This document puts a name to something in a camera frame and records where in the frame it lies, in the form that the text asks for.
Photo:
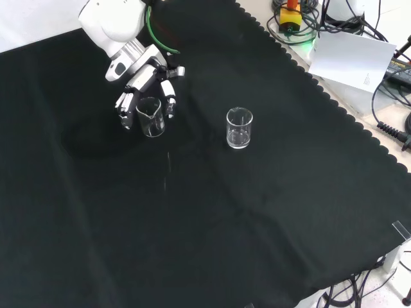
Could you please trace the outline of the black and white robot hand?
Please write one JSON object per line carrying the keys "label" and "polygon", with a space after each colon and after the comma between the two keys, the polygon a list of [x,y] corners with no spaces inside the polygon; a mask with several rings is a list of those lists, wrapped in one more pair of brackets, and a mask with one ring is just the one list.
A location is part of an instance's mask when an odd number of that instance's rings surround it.
{"label": "black and white robot hand", "polygon": [[171,78],[183,77],[185,67],[170,66],[159,49],[151,45],[147,48],[127,43],[115,55],[106,72],[108,81],[116,81],[129,74],[131,79],[124,87],[123,93],[115,103],[115,109],[121,119],[123,128],[129,130],[133,125],[134,111],[141,94],[154,82],[159,82],[166,98],[165,114],[173,118],[177,106],[176,93],[170,82]]}

